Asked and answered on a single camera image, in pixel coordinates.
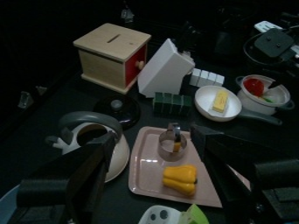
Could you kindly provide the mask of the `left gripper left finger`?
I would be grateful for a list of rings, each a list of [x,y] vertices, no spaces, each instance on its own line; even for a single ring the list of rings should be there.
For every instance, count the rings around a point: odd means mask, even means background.
[[[18,185],[6,224],[90,224],[115,146],[108,132],[41,166]]]

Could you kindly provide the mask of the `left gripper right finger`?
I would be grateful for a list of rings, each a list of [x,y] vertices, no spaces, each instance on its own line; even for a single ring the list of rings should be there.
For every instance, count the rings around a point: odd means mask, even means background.
[[[191,141],[227,224],[299,224],[299,159],[196,124]]]

